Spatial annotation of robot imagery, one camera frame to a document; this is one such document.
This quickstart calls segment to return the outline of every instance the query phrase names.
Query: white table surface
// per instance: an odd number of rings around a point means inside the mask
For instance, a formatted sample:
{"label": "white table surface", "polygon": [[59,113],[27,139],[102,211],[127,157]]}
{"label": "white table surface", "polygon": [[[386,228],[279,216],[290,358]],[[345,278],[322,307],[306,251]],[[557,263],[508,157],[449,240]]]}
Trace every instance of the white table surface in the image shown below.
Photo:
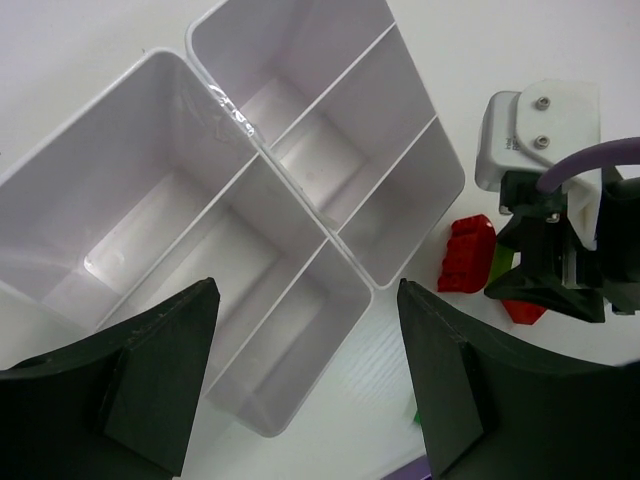
{"label": "white table surface", "polygon": [[[0,173],[154,46],[183,49],[188,24],[215,0],[0,2]],[[432,287],[447,226],[485,213],[497,196],[473,181],[489,97],[543,78],[601,86],[603,139],[640,132],[640,3],[634,0],[389,0],[467,185],[410,263]],[[551,350],[602,363],[640,357],[640,319],[587,325],[547,314],[514,327],[482,295],[446,298]],[[71,341],[46,315],[0,294],[0,367]],[[395,287],[378,295],[285,433],[263,439],[202,403],[186,479],[375,479],[424,452],[411,425],[411,382]]]}

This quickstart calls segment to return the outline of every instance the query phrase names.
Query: red toy brick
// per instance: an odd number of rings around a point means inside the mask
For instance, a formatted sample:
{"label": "red toy brick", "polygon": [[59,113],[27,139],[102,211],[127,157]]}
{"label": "red toy brick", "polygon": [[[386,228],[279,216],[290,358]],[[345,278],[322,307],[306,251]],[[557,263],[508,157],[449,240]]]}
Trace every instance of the red toy brick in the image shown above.
{"label": "red toy brick", "polygon": [[519,325],[533,325],[547,311],[544,307],[517,300],[502,300],[502,305],[513,320]]}
{"label": "red toy brick", "polygon": [[496,231],[486,216],[453,222],[438,291],[476,293],[482,290],[489,279],[495,248]]}

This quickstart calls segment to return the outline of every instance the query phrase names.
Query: black plastic part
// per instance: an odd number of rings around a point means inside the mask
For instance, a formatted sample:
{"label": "black plastic part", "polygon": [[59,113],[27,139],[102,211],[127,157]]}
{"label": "black plastic part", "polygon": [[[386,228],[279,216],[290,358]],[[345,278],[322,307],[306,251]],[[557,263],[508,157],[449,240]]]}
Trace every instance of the black plastic part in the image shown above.
{"label": "black plastic part", "polygon": [[640,364],[534,347],[403,280],[400,323],[435,479],[640,478]]}
{"label": "black plastic part", "polygon": [[603,172],[597,238],[603,295],[618,312],[640,310],[640,179]]}
{"label": "black plastic part", "polygon": [[182,471],[220,296],[199,282],[0,372],[0,477],[168,480]]}
{"label": "black plastic part", "polygon": [[547,219],[566,210],[566,198],[560,189],[551,194],[540,193],[536,183],[540,174],[509,171],[502,177],[500,205],[519,216]]}
{"label": "black plastic part", "polygon": [[520,265],[495,279],[484,290],[497,300],[520,300],[564,313],[586,322],[603,323],[604,301],[593,289],[569,289],[563,285],[566,242],[580,250],[565,217],[558,223],[514,216],[497,241],[520,252]]}

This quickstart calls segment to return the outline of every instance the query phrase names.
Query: white plastic container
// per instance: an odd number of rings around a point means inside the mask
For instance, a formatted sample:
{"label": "white plastic container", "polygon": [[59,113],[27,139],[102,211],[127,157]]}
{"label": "white plastic container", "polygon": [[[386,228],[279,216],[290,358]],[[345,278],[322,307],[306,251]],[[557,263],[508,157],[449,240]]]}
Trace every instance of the white plastic container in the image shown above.
{"label": "white plastic container", "polygon": [[376,288],[464,186],[385,0],[229,0],[191,61]]}
{"label": "white plastic container", "polygon": [[203,394],[273,436],[464,175],[384,0],[229,0],[187,51],[0,179],[0,282],[89,335],[215,278]]}

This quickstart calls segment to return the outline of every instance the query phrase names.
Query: bin divider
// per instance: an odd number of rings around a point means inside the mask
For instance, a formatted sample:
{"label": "bin divider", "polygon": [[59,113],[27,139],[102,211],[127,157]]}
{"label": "bin divider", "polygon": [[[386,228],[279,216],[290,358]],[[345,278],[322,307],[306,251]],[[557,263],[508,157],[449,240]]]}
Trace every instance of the bin divider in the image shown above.
{"label": "bin divider", "polygon": [[311,112],[313,112],[317,106],[331,93],[333,92],[333,90],[335,90],[335,88],[358,66],[362,63],[362,61],[369,56],[369,54],[371,54],[371,52],[373,52],[376,47],[391,33],[391,31],[396,28],[396,22],[393,22],[389,27],[387,27],[385,29],[384,32],[382,32],[380,34],[380,36],[378,38],[376,38],[373,43],[371,43],[371,45],[369,45],[364,52],[362,52],[360,54],[360,56],[358,58],[356,58],[353,63],[351,63],[351,65],[349,65],[344,72],[342,72],[338,78],[336,78],[331,85],[329,85],[324,92],[322,92],[318,98],[316,98],[313,103],[311,103],[311,105],[309,105],[299,116],[298,118],[296,118],[293,123],[291,125],[289,125],[284,132],[282,132],[282,134],[271,143],[271,145],[266,145],[265,146],[265,150],[266,150],[266,154],[269,155],[269,158],[271,158],[275,163],[280,163],[279,160],[275,157],[275,155],[273,154],[273,152],[271,151],[271,148],[273,148],[274,146],[276,146],[278,143],[280,143],[282,141],[283,138],[285,138],[287,135],[289,135],[289,133],[291,133],[291,131],[296,128],[300,122],[302,122],[305,118],[307,118],[309,116],[309,114]]}
{"label": "bin divider", "polygon": [[389,166],[389,168],[387,168],[386,172],[382,175],[382,177],[380,177],[378,182],[373,186],[373,188],[371,188],[369,190],[367,195],[362,199],[362,201],[353,210],[353,212],[351,212],[351,215],[349,215],[347,217],[347,219],[344,221],[344,223],[342,224],[340,229],[337,231],[338,235],[340,235],[340,232],[344,229],[344,227],[346,227],[347,224],[351,221],[351,219],[357,215],[357,213],[360,211],[362,206],[365,203],[367,203],[367,201],[371,198],[373,193],[380,187],[380,185],[382,185],[382,183],[387,179],[387,177],[391,174],[391,172],[407,156],[407,153],[409,153],[409,151],[411,151],[411,149],[415,146],[415,144],[418,142],[418,140],[420,140],[420,138],[429,130],[431,125],[433,125],[433,123],[437,119],[438,119],[438,115],[434,115],[433,118],[427,122],[426,126],[422,130],[420,130],[420,133],[418,133],[418,135],[416,135],[416,137],[409,143],[409,145],[407,145],[407,148],[405,148],[404,151],[398,156],[398,158],[393,161],[393,163]]}
{"label": "bin divider", "polygon": [[236,353],[227,361],[226,365],[220,370],[219,373],[216,374],[216,376],[214,377],[214,379],[210,382],[210,384],[203,389],[203,393],[202,396],[207,395],[211,389],[213,388],[213,386],[215,385],[215,383],[220,379],[220,377],[222,377],[222,375],[225,374],[225,372],[229,369],[229,367],[231,366],[231,364],[233,364],[233,362],[235,361],[236,358],[238,358],[238,356],[242,353],[242,351],[244,350],[244,348],[247,346],[247,344],[251,341],[251,339],[254,337],[254,335],[258,332],[258,330],[260,330],[260,328],[262,327],[262,325],[267,321],[267,319],[271,316],[271,314],[276,310],[276,308],[278,308],[278,306],[282,303],[282,301],[284,300],[284,298],[287,296],[287,294],[291,291],[291,289],[294,287],[294,285],[298,282],[298,280],[300,280],[300,277],[302,277],[302,275],[304,275],[304,273],[308,270],[309,266],[311,265],[311,263],[313,263],[313,261],[316,259],[316,257],[320,254],[320,252],[322,251],[323,248],[326,247],[327,244],[331,243],[331,240],[329,239],[329,237],[327,236],[327,238],[320,244],[320,246],[316,249],[315,252],[313,252],[313,254],[309,257],[309,259],[305,262],[304,265],[302,265],[302,267],[300,268],[300,270],[296,273],[296,275],[293,277],[293,279],[291,279],[291,281],[289,282],[289,284],[286,286],[286,288],[284,288],[284,290],[282,291],[282,293],[278,296],[278,298],[276,299],[275,302],[273,302],[273,305],[271,305],[271,307],[269,308],[269,310],[262,316],[262,318],[260,319],[260,321],[256,324],[256,326],[253,328],[253,330],[249,333],[249,335],[247,335],[247,338],[244,340],[244,342],[242,342],[242,344],[240,345],[240,347],[238,348],[238,350],[236,351]]}

